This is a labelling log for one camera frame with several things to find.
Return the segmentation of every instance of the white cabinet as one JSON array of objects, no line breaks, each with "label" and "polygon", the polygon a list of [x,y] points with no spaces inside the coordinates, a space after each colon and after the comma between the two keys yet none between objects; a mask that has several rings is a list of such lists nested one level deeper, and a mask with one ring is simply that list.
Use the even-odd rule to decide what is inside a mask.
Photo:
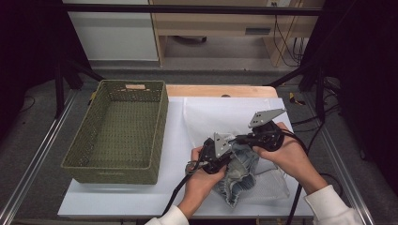
[{"label": "white cabinet", "polygon": [[[63,0],[71,4],[147,5],[147,0]],[[149,13],[69,12],[88,60],[159,61]]]}]

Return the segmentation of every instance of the crumpled cloth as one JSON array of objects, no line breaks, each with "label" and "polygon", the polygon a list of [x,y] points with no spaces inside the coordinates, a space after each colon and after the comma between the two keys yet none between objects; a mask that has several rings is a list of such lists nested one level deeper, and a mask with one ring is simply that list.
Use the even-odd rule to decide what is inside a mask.
[{"label": "crumpled cloth", "polygon": [[225,177],[215,185],[214,190],[234,208],[240,193],[255,186],[254,171],[259,156],[247,144],[238,144],[234,141],[230,144],[235,157],[228,164]]}]

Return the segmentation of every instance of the gray floor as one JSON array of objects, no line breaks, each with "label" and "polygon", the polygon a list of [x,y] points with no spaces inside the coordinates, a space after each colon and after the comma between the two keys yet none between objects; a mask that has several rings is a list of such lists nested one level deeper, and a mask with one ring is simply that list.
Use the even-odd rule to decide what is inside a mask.
[{"label": "gray floor", "polygon": [[[97,69],[97,72],[107,79],[262,85],[275,81],[294,69],[289,66],[272,67],[264,44],[259,38],[209,37],[206,43],[171,38],[167,48],[165,65],[162,68]],[[44,220],[48,222],[47,224],[59,224],[60,221],[71,223],[69,219],[58,217],[56,213],[71,178],[61,170],[60,163],[83,119],[91,92],[97,85],[86,76],[82,76],[82,78],[85,81],[84,88],[77,91],[72,110],[59,130],[44,163],[38,170],[36,179],[31,184],[15,215],[16,224],[45,224]],[[298,81],[299,78],[296,78],[277,88],[278,95],[283,99],[292,122],[313,116],[308,104],[312,101],[314,92],[302,95],[297,88]],[[308,104],[299,105],[289,102],[290,93],[294,93],[296,99],[305,100]],[[18,186],[54,121],[53,81],[33,87],[26,95],[29,97],[26,98],[25,108],[33,103],[32,98],[35,99],[35,103],[29,110],[18,115],[8,136],[0,143],[0,171],[2,172],[0,206],[2,208],[6,206],[15,187]],[[326,102],[328,103],[326,108],[338,103],[335,97],[328,97]],[[316,123],[312,122],[295,127],[295,131],[308,144],[314,135],[314,131],[311,129],[315,127]],[[328,115],[324,129],[328,131],[342,156],[375,224],[398,224],[397,196],[387,186],[376,165],[360,158],[359,149],[338,111]],[[320,172],[337,176],[326,148],[322,138],[317,137],[310,158]],[[328,179],[328,181],[338,189],[333,180]],[[345,193],[343,200],[350,205],[351,202],[347,196]],[[301,224],[301,219],[297,219],[295,222]],[[261,224],[277,224],[277,221],[262,220]]]}]

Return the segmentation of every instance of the person's right hand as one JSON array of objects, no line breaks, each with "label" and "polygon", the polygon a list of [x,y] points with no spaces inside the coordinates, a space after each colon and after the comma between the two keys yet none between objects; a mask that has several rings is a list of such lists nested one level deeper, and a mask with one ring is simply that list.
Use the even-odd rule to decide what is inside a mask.
[{"label": "person's right hand", "polygon": [[[281,129],[287,129],[284,123],[277,125]],[[269,152],[258,146],[254,146],[253,151],[261,158],[274,162],[287,174],[296,178],[307,194],[328,185],[316,171],[299,142],[291,137],[284,136],[283,145],[275,152]]]}]

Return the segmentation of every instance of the white sleeve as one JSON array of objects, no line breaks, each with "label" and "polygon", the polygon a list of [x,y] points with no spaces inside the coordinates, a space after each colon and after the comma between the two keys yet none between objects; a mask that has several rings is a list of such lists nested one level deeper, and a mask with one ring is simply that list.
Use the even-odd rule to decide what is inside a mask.
[{"label": "white sleeve", "polygon": [[324,187],[304,197],[314,212],[314,224],[363,224],[360,215],[345,205],[333,186]]},{"label": "white sleeve", "polygon": [[185,215],[178,207],[172,205],[169,211],[160,218],[152,218],[145,225],[189,225]]}]

